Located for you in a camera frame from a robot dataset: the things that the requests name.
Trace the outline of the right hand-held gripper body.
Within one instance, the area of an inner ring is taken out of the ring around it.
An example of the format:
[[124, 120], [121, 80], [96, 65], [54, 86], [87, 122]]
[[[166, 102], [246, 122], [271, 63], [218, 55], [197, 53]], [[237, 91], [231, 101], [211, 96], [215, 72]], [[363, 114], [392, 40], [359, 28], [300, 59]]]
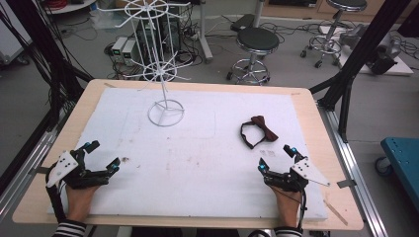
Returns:
[[278, 173], [269, 170], [267, 174], [263, 174], [263, 180], [268, 186], [294, 193], [302, 192], [309, 182], [314, 182], [325, 187], [330, 186], [330, 182], [308, 158], [292, 164], [287, 173]]

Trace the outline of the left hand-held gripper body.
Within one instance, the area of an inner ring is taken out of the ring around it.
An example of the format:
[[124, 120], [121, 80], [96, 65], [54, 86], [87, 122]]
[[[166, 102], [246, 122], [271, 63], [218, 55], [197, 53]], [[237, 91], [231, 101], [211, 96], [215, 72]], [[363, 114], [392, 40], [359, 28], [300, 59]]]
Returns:
[[85, 149], [64, 151], [49, 169], [46, 175], [46, 186], [52, 188], [63, 181], [74, 190], [82, 190], [109, 183], [111, 174], [105, 171], [92, 172], [85, 167]]

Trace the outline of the dark red bow tie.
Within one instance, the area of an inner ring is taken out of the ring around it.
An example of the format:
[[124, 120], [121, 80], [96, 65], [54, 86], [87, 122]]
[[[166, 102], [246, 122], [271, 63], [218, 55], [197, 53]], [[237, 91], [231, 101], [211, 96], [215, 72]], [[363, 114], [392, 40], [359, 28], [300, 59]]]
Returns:
[[[251, 144], [247, 140], [247, 136], [243, 132], [243, 128], [245, 126], [249, 126], [249, 125], [256, 125], [264, 132], [264, 136], [258, 142], [256, 142], [255, 144]], [[246, 121], [246, 122], [242, 123], [241, 126], [240, 126], [240, 136], [241, 136], [242, 140], [244, 141], [244, 143], [250, 149], [254, 149], [258, 144], [260, 144], [264, 141], [274, 142], [279, 138], [274, 132], [272, 132], [266, 126], [265, 118], [263, 116], [255, 116], [255, 117], [252, 117], [249, 121]]]

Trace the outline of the white wire display rack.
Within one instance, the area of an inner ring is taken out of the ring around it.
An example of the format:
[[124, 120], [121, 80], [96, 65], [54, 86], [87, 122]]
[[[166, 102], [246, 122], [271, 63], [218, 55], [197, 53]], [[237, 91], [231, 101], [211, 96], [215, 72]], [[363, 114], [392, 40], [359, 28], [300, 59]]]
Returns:
[[188, 3], [169, 3], [166, 0], [123, 0], [121, 8], [102, 9], [102, 12], [126, 14], [126, 19], [117, 28], [131, 23], [139, 56], [129, 62], [141, 67], [139, 74], [147, 83], [158, 83], [162, 89], [162, 99], [155, 101], [147, 111], [148, 119], [157, 126], [167, 127], [179, 123], [184, 115], [183, 105], [167, 97], [167, 83], [174, 79], [184, 80], [178, 75], [182, 65], [176, 63], [178, 50], [175, 49], [171, 20], [181, 16], [170, 11], [171, 7], [186, 7]]

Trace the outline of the person's left hand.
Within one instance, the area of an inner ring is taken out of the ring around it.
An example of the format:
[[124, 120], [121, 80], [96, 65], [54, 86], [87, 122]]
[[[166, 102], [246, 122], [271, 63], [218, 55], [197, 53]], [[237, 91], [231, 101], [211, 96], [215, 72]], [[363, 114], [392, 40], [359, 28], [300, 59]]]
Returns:
[[66, 187], [68, 199], [68, 213], [69, 220], [84, 222], [88, 217], [91, 208], [91, 202], [98, 187], [90, 187], [83, 190], [74, 190], [71, 187]]

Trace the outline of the person's right hand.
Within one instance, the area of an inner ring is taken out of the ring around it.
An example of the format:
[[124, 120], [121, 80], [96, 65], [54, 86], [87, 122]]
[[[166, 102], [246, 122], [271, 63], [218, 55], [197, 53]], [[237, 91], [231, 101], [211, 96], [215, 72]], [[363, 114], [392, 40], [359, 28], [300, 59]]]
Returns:
[[272, 187], [276, 196], [278, 223], [280, 227], [297, 227], [297, 213], [301, 202], [301, 193], [286, 192]]

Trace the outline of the thin wooden stick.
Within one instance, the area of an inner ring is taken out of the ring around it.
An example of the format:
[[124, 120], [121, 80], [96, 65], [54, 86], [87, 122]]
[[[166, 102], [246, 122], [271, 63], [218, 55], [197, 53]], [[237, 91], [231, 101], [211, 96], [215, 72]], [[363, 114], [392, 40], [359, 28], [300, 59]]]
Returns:
[[334, 213], [336, 215], [336, 217], [345, 225], [348, 226], [348, 221], [343, 217], [343, 215], [331, 204], [329, 203], [326, 199], [323, 200], [323, 202], [325, 203], [325, 205], [330, 209], [330, 211], [332, 213]]

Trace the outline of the blue cart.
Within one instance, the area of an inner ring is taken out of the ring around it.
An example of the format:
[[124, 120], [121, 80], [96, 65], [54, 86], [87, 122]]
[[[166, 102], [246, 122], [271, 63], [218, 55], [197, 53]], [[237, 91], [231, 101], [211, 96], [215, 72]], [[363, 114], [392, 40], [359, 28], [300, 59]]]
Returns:
[[380, 146], [385, 156], [375, 161], [377, 173], [395, 173], [419, 212], [419, 138], [387, 137]]

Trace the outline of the person's dark clothing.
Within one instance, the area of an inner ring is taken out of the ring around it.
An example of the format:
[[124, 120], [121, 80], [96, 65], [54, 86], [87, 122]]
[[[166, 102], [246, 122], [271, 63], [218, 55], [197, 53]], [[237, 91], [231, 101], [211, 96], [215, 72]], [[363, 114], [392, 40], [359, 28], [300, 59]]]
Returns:
[[130, 237], [240, 237], [237, 229], [133, 227]]

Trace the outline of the grey bench power supply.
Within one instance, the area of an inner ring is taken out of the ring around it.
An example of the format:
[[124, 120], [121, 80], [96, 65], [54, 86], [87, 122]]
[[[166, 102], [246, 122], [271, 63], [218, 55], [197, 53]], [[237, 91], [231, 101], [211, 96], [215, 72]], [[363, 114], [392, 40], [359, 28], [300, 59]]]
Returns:
[[126, 66], [133, 66], [137, 59], [137, 46], [134, 39], [129, 39], [123, 49], [123, 57]]
[[111, 48], [113, 60], [117, 63], [124, 63], [123, 49], [126, 45], [127, 37], [120, 37]]

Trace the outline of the grey machine on white board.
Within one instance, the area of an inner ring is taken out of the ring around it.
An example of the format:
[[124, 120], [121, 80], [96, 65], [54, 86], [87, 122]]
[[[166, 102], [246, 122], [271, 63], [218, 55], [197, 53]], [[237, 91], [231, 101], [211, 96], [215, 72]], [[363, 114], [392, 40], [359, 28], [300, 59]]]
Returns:
[[[333, 48], [336, 50], [333, 58], [337, 60], [338, 67], [342, 68], [352, 53], [353, 41], [345, 40], [341, 44], [334, 44]], [[360, 72], [371, 75], [412, 75], [413, 70], [399, 57], [400, 52], [399, 41], [386, 36]]]

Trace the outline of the flat black box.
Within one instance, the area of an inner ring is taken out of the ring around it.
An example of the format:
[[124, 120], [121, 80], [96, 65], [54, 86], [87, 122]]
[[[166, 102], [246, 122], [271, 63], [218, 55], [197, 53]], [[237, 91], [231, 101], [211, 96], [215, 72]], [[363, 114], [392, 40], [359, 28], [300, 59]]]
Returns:
[[230, 29], [234, 32], [252, 28], [255, 16], [253, 14], [243, 15], [240, 19], [231, 24]]

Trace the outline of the grey metal stand leg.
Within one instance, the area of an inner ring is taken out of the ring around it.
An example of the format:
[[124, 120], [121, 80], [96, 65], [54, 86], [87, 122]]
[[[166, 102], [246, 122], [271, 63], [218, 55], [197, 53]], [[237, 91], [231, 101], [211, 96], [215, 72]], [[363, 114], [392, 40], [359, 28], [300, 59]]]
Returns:
[[201, 44], [202, 52], [204, 54], [204, 62], [211, 63], [213, 60], [213, 55], [212, 55], [209, 43], [206, 38], [206, 0], [199, 0], [199, 1], [200, 1], [199, 41]]

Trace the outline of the aluminium frame rail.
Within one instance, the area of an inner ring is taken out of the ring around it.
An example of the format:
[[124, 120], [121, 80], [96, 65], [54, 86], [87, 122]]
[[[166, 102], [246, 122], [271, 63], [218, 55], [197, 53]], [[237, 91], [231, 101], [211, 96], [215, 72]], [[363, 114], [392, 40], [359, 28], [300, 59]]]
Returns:
[[0, 176], [0, 225], [11, 218], [35, 175], [28, 174], [32, 168], [42, 167], [47, 153], [67, 122], [71, 111], [61, 110], [58, 121], [52, 122], [48, 110], [14, 159]]
[[318, 110], [329, 132], [331, 141], [336, 146], [336, 153], [342, 163], [347, 181], [350, 183], [349, 188], [354, 194], [357, 205], [360, 207], [363, 221], [369, 227], [373, 237], [388, 237], [351, 146], [344, 141], [338, 132], [338, 117], [334, 112], [328, 112], [323, 108], [318, 108]]

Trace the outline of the black metal frame strut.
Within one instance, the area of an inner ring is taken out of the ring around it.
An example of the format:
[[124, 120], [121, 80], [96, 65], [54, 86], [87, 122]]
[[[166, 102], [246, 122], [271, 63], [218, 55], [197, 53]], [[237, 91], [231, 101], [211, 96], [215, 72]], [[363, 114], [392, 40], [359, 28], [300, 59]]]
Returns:
[[5, 2], [31, 38], [32, 43], [24, 39], [13, 26], [2, 3], [0, 3], [0, 21], [23, 47], [24, 52], [35, 63], [43, 81], [49, 86], [47, 101], [50, 109], [5, 173], [0, 176], [0, 196], [11, 186], [12, 180], [43, 133], [58, 124], [59, 112], [69, 111], [75, 107], [75, 103], [84, 91], [79, 80], [85, 82], [93, 80], [93, 76], [87, 71], [78, 69], [72, 64], [69, 59], [71, 53], [67, 50], [62, 38], [59, 38], [65, 51], [63, 54], [52, 35], [56, 28], [48, 22], [44, 9], [38, 5], [37, 0], [5, 0]]
[[336, 103], [342, 100], [337, 131], [345, 143], [348, 142], [347, 123], [354, 80], [411, 1], [385, 0], [339, 72], [309, 89], [312, 94], [327, 89], [325, 96], [318, 101], [326, 111], [333, 111]]

